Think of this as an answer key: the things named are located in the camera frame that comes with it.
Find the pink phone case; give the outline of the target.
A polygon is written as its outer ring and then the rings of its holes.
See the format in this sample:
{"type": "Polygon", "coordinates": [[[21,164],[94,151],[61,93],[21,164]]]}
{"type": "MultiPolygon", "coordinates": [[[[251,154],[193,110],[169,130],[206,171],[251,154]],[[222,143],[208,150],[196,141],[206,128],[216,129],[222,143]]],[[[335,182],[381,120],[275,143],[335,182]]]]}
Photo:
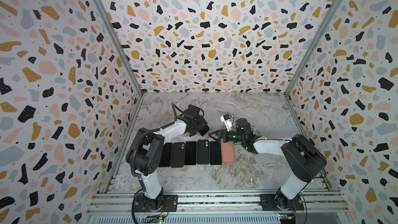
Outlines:
{"type": "Polygon", "coordinates": [[[235,162],[235,147],[233,142],[221,142],[221,157],[224,164],[235,162]]]}

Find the black phone case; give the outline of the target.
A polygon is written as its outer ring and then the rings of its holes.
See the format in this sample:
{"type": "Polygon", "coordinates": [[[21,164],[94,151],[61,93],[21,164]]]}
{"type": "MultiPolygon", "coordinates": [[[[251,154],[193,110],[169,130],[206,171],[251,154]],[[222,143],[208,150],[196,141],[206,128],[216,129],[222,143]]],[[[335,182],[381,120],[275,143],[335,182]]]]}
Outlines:
{"type": "Polygon", "coordinates": [[[185,157],[185,143],[178,142],[174,143],[172,146],[171,154],[171,168],[182,168],[184,166],[185,157]]]}
{"type": "Polygon", "coordinates": [[[197,141],[197,164],[209,164],[209,141],[197,141]]]}

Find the purple phone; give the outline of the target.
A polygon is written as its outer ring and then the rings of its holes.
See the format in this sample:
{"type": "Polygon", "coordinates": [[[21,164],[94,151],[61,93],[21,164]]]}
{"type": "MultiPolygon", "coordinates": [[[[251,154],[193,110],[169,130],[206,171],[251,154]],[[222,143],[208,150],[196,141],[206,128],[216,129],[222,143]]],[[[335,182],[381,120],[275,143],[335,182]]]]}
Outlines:
{"type": "Polygon", "coordinates": [[[172,148],[173,148],[172,143],[166,143],[163,145],[161,160],[159,163],[160,168],[170,167],[172,148]]]}

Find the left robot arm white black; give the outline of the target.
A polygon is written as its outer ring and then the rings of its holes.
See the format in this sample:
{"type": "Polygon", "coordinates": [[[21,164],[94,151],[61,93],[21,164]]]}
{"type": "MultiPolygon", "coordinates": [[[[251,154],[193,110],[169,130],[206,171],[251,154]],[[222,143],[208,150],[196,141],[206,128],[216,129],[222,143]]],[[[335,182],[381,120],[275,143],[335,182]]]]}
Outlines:
{"type": "Polygon", "coordinates": [[[163,145],[185,133],[190,136],[199,133],[203,136],[209,131],[203,109],[189,105],[182,111],[175,104],[172,104],[172,109],[172,122],[155,129],[139,129],[125,159],[132,175],[138,178],[141,185],[138,198],[143,200],[144,206],[150,211],[157,211],[163,205],[164,191],[157,175],[163,145]]]}

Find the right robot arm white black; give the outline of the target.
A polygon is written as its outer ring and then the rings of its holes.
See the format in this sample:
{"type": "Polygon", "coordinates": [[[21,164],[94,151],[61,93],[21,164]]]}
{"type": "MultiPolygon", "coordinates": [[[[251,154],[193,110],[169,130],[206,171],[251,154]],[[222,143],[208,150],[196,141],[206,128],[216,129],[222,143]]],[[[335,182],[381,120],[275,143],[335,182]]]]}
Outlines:
{"type": "Polygon", "coordinates": [[[326,158],[305,136],[296,134],[291,138],[267,138],[254,133],[245,118],[235,123],[221,117],[225,128],[209,134],[218,143],[232,142],[253,154],[267,154],[283,157],[291,171],[288,179],[272,197],[261,203],[266,208],[287,211],[300,199],[302,190],[326,167],[326,158]]]}

